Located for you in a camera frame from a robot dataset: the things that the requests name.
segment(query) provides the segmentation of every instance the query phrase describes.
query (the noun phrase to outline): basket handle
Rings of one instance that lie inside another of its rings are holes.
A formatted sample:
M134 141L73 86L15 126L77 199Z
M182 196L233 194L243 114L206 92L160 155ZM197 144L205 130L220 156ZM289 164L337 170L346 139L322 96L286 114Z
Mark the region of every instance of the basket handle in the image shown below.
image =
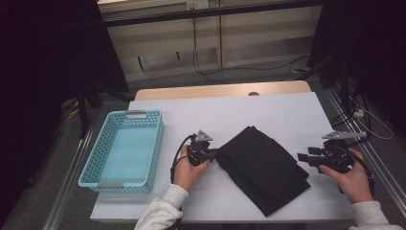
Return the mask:
M127 110L124 112L124 114L128 119L140 119L147 117L147 112L144 109Z
M114 189L114 188L123 188L124 183L98 183L98 188L105 188L105 189Z

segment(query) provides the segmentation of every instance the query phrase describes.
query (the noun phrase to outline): white wire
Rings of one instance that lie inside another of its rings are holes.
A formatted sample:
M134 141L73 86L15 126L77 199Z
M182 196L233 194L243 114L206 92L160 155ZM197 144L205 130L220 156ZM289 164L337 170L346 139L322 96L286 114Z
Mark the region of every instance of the white wire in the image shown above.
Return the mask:
M359 119L358 117L358 122L361 124L362 127L364 127L367 131L369 131L372 135L374 135L377 138L383 139L383 140L390 140L394 137L394 133L392 132L392 130L381 120L379 120L379 118L377 118L376 116L374 116L373 114L370 113L370 111L368 111L367 109L365 109L364 107L362 107L359 103L357 103L352 97L350 97L350 99L356 104L358 105L358 107L360 107L362 110L364 110L366 113L370 114L372 117L374 117L378 122L380 122L385 128L387 128L390 132L391 132L391 136L390 137L382 137L379 136L378 134L372 132L371 130L369 130L362 122L361 119Z

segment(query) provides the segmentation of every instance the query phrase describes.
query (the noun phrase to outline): person's right hand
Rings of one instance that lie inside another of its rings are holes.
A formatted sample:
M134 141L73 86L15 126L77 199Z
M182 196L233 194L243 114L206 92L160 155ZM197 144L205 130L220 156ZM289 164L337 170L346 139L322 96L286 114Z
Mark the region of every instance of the person's right hand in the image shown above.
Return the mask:
M350 149L350 152L364 160L361 152L354 149ZM365 169L357 161L354 161L352 169L347 173L339 173L324 165L319 169L338 183L351 204L373 200Z

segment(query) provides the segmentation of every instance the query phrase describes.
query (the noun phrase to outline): black curtain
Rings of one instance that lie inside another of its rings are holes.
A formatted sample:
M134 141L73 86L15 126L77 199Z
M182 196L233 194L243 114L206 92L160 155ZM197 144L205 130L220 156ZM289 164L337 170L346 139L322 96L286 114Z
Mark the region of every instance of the black curtain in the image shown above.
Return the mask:
M406 133L406 1L332 1L314 37L309 66L336 49L349 75L376 103L393 127ZM325 86L341 76L337 62L322 71Z
M128 88L93 0L0 0L0 76L3 225L52 142L61 104L77 96L79 84Z

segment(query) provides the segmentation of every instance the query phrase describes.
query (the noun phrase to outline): hand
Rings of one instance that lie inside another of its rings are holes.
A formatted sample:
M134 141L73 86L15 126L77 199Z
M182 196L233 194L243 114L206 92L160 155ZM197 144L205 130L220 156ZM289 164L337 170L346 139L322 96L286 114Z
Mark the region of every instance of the hand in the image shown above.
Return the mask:
M350 152L364 160L361 152L354 149L350 149ZM373 200L365 169L357 161L347 173L339 173L324 165L319 169L338 183L351 204Z
M179 159L175 169L173 184L179 185L188 191L192 185L197 182L200 174L209 168L210 161L207 160L199 166L193 166L191 162L189 162L187 145L182 147Z

